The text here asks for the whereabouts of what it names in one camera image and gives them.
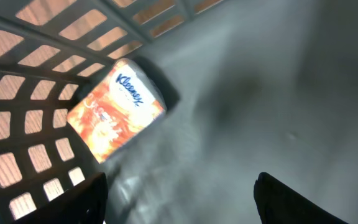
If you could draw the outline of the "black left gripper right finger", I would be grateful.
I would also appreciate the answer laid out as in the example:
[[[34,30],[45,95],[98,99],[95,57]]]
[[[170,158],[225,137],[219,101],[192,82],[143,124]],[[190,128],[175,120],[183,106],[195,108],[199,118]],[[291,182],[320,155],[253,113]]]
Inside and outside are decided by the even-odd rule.
[[[254,200],[263,224],[346,224],[266,172],[255,181]]]

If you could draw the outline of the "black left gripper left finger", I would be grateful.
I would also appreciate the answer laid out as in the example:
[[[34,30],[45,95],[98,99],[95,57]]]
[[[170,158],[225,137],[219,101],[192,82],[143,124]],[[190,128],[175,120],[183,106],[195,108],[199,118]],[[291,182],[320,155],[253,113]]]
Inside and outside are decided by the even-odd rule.
[[[103,224],[107,199],[106,174],[98,172],[14,224]]]

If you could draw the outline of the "orange Kleenex tissue pack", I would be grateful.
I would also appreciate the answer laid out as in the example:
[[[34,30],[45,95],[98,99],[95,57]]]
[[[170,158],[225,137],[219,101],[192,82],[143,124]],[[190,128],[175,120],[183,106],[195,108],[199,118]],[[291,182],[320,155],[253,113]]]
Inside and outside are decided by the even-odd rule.
[[[67,114],[67,121],[100,164],[158,117],[166,105],[138,64],[121,58]]]

